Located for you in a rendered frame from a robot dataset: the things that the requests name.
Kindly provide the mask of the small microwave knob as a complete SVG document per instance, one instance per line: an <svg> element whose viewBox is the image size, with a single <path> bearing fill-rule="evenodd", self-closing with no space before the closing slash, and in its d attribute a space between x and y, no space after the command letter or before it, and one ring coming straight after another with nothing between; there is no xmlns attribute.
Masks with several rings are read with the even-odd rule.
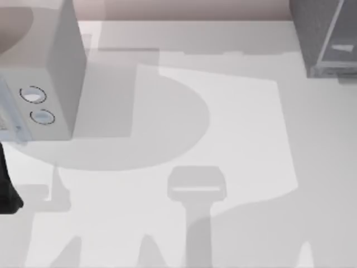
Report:
<svg viewBox="0 0 357 268"><path fill-rule="evenodd" d="M30 118L40 125L51 125L55 122L55 115L46 109L30 112Z"/></svg>

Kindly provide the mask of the large microwave knob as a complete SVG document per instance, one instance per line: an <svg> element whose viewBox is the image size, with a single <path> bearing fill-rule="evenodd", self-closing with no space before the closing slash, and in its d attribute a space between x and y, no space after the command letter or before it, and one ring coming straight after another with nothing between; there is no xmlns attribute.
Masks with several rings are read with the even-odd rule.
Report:
<svg viewBox="0 0 357 268"><path fill-rule="evenodd" d="M37 86L29 86L21 88L19 94L25 101L33 104L39 104L47 99L47 94L44 90Z"/></svg>

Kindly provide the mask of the pale microwave oven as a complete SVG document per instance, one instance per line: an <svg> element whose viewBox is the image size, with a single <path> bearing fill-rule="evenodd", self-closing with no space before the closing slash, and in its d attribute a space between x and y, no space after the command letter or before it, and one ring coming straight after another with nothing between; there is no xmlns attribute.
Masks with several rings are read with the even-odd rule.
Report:
<svg viewBox="0 0 357 268"><path fill-rule="evenodd" d="M73 0L0 0L0 141L72 138L87 57ZM21 88L37 86L47 99L25 101ZM40 125L30 112L55 115Z"/></svg>

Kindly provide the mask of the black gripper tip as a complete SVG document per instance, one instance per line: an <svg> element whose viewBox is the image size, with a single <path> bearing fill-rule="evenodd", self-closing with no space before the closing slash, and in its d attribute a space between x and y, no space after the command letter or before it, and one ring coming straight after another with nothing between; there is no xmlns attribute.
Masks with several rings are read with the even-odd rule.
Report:
<svg viewBox="0 0 357 268"><path fill-rule="evenodd" d="M9 177L3 145L0 142L0 215L15 214L24 205Z"/></svg>

